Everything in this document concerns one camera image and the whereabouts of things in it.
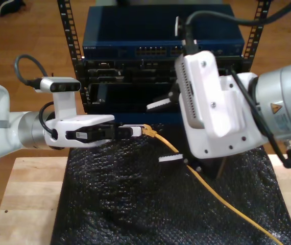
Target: wooden floor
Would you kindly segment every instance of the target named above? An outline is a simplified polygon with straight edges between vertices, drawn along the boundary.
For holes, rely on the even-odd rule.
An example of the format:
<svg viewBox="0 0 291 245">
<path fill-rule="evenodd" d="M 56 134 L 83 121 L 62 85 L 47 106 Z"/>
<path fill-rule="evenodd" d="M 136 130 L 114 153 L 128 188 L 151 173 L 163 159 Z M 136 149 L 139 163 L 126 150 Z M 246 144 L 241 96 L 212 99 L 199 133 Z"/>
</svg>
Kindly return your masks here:
<svg viewBox="0 0 291 245">
<path fill-rule="evenodd" d="M 0 18 L 0 84 L 10 93 L 11 111 L 38 111 L 52 100 L 49 94 L 35 93 L 24 86 L 15 76 L 13 63 L 17 55 L 27 53 L 36 57 L 47 72 L 55 76 L 74 77 L 66 39 L 64 36 L 57 1 L 28 0 L 27 9 Z M 93 0 L 73 0 L 72 9 L 82 44 L 88 6 Z M 230 0 L 238 17 L 253 18 L 256 9 L 254 0 Z M 270 12 L 276 12 L 289 1 L 275 0 Z M 249 28 L 241 28 L 244 38 Z M 252 72 L 261 74 L 291 64 L 291 14 L 264 28 Z M 38 69 L 30 62 L 22 62 L 23 76 L 40 76 Z M 83 113 L 79 95 L 78 111 Z M 0 203 L 16 157 L 67 156 L 68 150 L 38 151 L 22 150 L 0 159 Z"/>
</svg>

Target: black plastic sheet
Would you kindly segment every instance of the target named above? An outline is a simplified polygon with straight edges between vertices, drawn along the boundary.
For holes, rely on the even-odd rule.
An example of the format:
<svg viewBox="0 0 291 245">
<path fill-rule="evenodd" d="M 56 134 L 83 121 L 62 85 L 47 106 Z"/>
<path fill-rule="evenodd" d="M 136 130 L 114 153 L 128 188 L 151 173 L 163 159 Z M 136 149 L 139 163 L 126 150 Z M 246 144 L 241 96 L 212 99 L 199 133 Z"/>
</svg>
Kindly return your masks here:
<svg viewBox="0 0 291 245">
<path fill-rule="evenodd" d="M 156 129 L 185 148 L 182 128 Z M 147 136 L 72 149 L 51 244 L 275 244 L 221 204 L 184 164 L 163 168 L 158 157 L 169 153 Z M 205 179 L 291 244 L 291 220 L 263 148 L 229 157 L 221 178 Z"/>
</svg>

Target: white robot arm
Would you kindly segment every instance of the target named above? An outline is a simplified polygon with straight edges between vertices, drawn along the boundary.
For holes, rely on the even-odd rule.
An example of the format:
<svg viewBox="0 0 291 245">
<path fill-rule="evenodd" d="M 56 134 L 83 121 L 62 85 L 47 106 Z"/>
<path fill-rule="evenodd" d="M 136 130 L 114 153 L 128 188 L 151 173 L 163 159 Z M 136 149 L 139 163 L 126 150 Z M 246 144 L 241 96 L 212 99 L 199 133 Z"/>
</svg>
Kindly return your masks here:
<svg viewBox="0 0 291 245">
<path fill-rule="evenodd" d="M 116 127 L 113 115 L 77 115 L 74 92 L 80 87 L 74 78 L 40 80 L 37 92 L 53 94 L 54 102 L 47 104 L 55 107 L 51 119 L 43 111 L 10 112 L 8 91 L 0 85 L 0 157 L 20 149 L 87 148 L 141 135 L 141 127 Z"/>
<path fill-rule="evenodd" d="M 175 69 L 195 157 L 234 155 L 269 141 L 291 168 L 291 65 L 259 77 L 250 72 L 219 77 L 214 55 L 202 51 L 181 55 Z M 284 141 L 288 159 L 283 159 L 274 137 Z"/>
</svg>

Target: shoe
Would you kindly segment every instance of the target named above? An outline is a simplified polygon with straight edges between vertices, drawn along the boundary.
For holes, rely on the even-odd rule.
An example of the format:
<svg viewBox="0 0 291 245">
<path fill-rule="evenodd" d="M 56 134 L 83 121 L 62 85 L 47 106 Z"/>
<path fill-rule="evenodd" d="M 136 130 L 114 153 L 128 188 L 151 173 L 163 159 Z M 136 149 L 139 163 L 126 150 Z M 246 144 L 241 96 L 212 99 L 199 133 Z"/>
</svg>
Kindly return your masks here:
<svg viewBox="0 0 291 245">
<path fill-rule="evenodd" d="M 21 6 L 25 6 L 23 0 L 2 0 L 0 1 L 0 16 L 15 13 Z"/>
</svg>

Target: label sticker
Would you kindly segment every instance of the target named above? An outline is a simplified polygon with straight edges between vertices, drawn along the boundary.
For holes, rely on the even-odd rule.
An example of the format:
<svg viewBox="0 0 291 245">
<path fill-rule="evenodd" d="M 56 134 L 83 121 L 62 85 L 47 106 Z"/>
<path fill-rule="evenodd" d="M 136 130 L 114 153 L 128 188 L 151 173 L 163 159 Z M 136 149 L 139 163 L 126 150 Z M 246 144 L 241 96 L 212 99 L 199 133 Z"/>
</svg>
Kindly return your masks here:
<svg viewBox="0 0 291 245">
<path fill-rule="evenodd" d="M 276 114 L 283 106 L 271 103 L 270 107 L 272 108 L 273 114 Z"/>
<path fill-rule="evenodd" d="M 76 132 L 76 137 L 78 139 L 88 139 L 88 134 L 84 132 Z"/>
</svg>

